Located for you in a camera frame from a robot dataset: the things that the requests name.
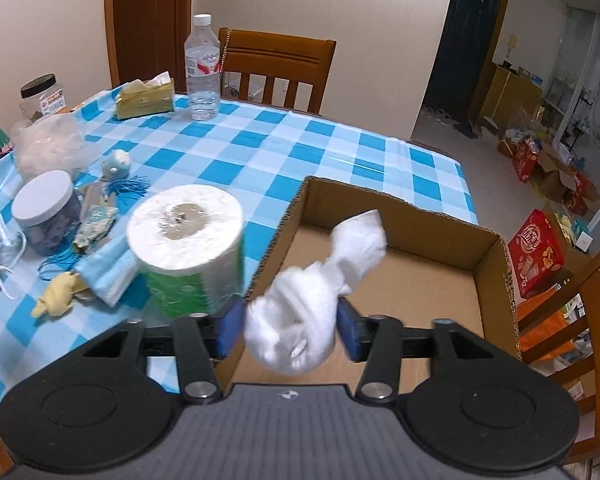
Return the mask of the white knotted cloth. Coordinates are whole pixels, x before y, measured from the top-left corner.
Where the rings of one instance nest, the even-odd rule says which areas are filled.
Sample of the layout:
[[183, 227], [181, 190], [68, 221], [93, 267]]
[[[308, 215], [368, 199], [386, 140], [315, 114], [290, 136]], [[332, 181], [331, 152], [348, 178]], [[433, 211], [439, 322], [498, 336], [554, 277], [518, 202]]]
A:
[[246, 347], [269, 370], [285, 376], [309, 373], [332, 353], [338, 299], [347, 296], [385, 257], [387, 239], [378, 210], [337, 224], [332, 252], [306, 268], [280, 271], [246, 310]]

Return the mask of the light blue face mask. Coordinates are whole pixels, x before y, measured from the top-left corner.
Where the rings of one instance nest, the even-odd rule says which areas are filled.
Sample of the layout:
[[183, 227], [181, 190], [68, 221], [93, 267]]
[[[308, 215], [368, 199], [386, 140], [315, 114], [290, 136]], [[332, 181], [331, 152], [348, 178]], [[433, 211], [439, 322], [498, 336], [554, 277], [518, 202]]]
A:
[[74, 267], [87, 288], [110, 308], [117, 305], [139, 270], [125, 235], [113, 238]]

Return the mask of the yellow cloth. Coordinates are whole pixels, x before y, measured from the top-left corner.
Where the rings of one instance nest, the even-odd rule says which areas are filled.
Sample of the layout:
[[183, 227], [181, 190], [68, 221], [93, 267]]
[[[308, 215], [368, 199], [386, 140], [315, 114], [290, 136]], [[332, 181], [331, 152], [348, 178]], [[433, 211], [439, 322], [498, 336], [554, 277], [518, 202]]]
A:
[[72, 308], [73, 297], [87, 290], [87, 284], [79, 274], [64, 272], [55, 276], [47, 285], [43, 295], [36, 300], [31, 310], [32, 318], [51, 316], [58, 318]]

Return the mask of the round blue doll head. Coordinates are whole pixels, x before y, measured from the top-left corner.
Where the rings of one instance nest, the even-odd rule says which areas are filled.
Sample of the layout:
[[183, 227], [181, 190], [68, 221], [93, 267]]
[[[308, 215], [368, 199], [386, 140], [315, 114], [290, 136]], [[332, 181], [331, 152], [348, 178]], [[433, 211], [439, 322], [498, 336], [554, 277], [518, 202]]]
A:
[[115, 181], [129, 177], [131, 172], [131, 156], [128, 152], [116, 148], [102, 161], [102, 178]]

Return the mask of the white mesh bath pouf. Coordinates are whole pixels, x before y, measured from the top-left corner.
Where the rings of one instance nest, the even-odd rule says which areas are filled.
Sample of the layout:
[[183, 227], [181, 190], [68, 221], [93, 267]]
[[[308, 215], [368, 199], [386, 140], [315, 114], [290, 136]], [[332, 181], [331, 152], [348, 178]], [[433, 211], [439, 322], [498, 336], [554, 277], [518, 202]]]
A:
[[99, 158], [96, 144], [86, 140], [82, 122], [70, 113], [48, 115], [37, 122], [22, 120], [8, 136], [24, 182], [52, 170], [75, 178]]

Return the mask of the open cardboard box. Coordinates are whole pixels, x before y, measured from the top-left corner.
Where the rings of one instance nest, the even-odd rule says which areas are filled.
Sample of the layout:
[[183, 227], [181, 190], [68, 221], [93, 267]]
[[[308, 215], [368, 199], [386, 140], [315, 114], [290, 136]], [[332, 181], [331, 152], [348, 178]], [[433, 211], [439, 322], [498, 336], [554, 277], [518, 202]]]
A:
[[412, 327], [450, 318], [511, 356], [520, 355], [508, 253], [498, 234], [334, 180], [304, 179], [265, 240], [248, 298], [262, 295], [279, 270], [325, 259], [332, 228], [372, 209], [381, 215], [388, 252], [350, 296], [353, 307]]

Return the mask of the blue white checkered tablecloth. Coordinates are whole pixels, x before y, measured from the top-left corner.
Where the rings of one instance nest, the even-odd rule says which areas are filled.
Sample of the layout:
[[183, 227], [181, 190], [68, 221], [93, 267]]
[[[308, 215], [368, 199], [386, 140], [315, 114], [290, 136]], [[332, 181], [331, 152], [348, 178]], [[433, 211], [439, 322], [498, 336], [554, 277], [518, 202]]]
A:
[[[76, 110], [87, 141], [100, 154], [130, 154], [134, 174], [151, 193], [204, 183], [234, 195], [245, 219], [245, 272], [252, 275], [302, 180], [319, 176], [385, 192], [431, 211], [475, 222], [474, 202], [460, 164], [411, 143], [360, 128], [276, 108], [235, 101], [219, 115], [194, 122], [185, 98], [172, 113], [117, 119], [116, 92], [106, 91]], [[5, 392], [85, 341], [127, 318], [162, 325], [166, 316], [143, 281], [117, 307], [77, 302], [56, 321], [31, 309], [45, 282], [41, 258], [25, 252], [0, 294], [0, 401]]]

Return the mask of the floral sachet with blue tassel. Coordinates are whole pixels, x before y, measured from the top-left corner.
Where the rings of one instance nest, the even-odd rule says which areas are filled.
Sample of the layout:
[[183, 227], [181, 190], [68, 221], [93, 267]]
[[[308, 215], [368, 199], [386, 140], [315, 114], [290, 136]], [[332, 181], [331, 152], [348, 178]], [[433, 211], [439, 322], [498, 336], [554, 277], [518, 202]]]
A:
[[60, 272], [74, 269], [78, 262], [102, 244], [122, 214], [129, 212], [149, 188], [141, 176], [110, 180], [101, 178], [80, 188], [81, 212], [76, 232], [60, 251], [38, 266], [38, 276], [50, 281]]

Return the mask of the white lid plastic jar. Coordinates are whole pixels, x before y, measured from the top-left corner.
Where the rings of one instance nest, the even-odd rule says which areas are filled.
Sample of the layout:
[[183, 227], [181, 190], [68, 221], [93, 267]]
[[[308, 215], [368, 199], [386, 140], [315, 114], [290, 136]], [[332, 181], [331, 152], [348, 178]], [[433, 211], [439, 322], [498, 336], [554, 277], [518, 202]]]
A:
[[81, 204], [70, 174], [50, 170], [23, 185], [12, 202], [27, 244], [41, 256], [53, 255], [76, 232]]

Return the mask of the open cardboard boxes on floor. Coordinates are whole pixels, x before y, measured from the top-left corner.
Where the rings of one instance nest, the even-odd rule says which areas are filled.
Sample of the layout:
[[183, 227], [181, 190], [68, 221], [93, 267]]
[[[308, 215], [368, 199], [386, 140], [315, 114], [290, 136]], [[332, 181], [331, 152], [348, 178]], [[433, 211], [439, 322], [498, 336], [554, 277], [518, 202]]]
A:
[[573, 162], [564, 162], [552, 144], [518, 130], [500, 136], [498, 150], [513, 163], [518, 180], [531, 182], [550, 202], [585, 217], [600, 208], [600, 193]]

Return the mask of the yellow tissue pack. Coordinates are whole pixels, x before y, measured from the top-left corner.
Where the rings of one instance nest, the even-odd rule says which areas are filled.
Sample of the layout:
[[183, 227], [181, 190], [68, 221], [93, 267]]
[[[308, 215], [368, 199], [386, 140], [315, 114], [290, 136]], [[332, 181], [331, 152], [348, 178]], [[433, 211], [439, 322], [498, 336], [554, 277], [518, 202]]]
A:
[[119, 120], [174, 111], [174, 81], [169, 72], [151, 80], [135, 79], [124, 84], [116, 97]]

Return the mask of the near wooden chair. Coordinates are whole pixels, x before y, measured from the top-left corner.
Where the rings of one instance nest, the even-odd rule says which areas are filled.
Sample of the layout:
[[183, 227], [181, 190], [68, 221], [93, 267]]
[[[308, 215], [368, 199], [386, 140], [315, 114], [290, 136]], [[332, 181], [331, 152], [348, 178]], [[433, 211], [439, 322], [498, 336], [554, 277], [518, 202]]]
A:
[[586, 335], [591, 352], [548, 375], [562, 388], [585, 377], [594, 379], [594, 391], [577, 400], [579, 414], [593, 417], [593, 434], [576, 442], [568, 462], [584, 462], [600, 455], [600, 252], [565, 285], [542, 292], [518, 304], [517, 321], [522, 360], [537, 363], [555, 359], [576, 348]]

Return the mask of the wooden chair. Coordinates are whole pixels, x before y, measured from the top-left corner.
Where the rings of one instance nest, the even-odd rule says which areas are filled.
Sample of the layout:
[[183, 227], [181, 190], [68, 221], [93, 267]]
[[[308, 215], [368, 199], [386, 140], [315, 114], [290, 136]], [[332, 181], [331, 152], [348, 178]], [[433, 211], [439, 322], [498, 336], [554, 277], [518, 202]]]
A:
[[576, 442], [568, 462], [584, 462], [600, 455], [600, 252], [565, 285], [542, 292], [518, 304], [517, 321], [522, 360], [537, 363], [555, 359], [576, 348], [586, 335], [591, 352], [548, 375], [562, 388], [585, 377], [594, 379], [594, 391], [577, 400], [579, 414], [593, 417], [593, 434]]
[[261, 102], [271, 105], [278, 80], [288, 82], [283, 108], [293, 110], [300, 84], [311, 87], [309, 114], [320, 114], [332, 60], [337, 43], [330, 39], [255, 32], [254, 30], [222, 27], [221, 89], [230, 92], [230, 74], [239, 76], [236, 98], [249, 98], [250, 78], [264, 78]]

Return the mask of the black lid plastic jar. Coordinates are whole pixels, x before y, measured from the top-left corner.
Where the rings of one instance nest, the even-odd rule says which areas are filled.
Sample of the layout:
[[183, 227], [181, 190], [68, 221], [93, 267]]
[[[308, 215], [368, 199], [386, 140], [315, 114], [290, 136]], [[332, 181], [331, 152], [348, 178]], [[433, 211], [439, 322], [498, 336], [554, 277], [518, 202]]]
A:
[[48, 73], [27, 82], [20, 88], [20, 110], [29, 122], [67, 110], [64, 88], [56, 76]]

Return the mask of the brown wooden door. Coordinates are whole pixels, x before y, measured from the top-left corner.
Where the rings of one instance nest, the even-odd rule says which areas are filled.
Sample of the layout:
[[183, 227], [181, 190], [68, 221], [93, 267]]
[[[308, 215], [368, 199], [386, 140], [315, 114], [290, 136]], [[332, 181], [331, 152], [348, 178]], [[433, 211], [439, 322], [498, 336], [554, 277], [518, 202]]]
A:
[[184, 42], [192, 0], [104, 0], [109, 73], [115, 87], [169, 72], [186, 91]]

